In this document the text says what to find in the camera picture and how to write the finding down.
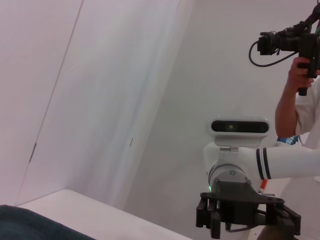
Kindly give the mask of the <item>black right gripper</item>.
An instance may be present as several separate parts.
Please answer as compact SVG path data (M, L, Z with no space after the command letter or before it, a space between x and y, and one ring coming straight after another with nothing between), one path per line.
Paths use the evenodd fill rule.
M286 237L301 235L301 216L281 198L257 193L248 182L218 181L217 192L202 192L196 208L196 227L221 237L221 222L235 225L280 227ZM266 206L266 212L258 210Z

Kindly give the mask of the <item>person's hand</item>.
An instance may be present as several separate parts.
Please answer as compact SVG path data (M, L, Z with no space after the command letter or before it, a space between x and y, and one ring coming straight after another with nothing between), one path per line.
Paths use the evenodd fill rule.
M288 72L288 78L286 82L286 91L294 96L299 88L310 88L314 80L312 78L308 78L307 68L299 68L299 64L309 64L310 60L305 57L296 57L293 59L292 65Z

